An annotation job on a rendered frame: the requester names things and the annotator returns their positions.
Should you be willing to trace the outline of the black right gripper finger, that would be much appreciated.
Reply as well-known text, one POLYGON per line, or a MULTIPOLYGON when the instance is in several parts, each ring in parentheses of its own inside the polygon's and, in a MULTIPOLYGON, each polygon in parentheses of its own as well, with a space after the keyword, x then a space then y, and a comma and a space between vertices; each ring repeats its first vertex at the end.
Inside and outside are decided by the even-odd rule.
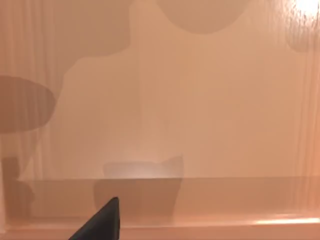
POLYGON ((120 201, 113 197, 68 240, 119 240, 120 227, 120 201))

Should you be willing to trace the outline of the shallow salmon-coloured box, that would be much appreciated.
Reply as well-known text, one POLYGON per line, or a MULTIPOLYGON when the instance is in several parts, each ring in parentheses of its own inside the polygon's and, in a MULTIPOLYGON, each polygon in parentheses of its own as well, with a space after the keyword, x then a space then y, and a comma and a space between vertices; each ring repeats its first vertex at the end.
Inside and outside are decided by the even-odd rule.
POLYGON ((320 240, 320 0, 0 0, 0 240, 320 240))

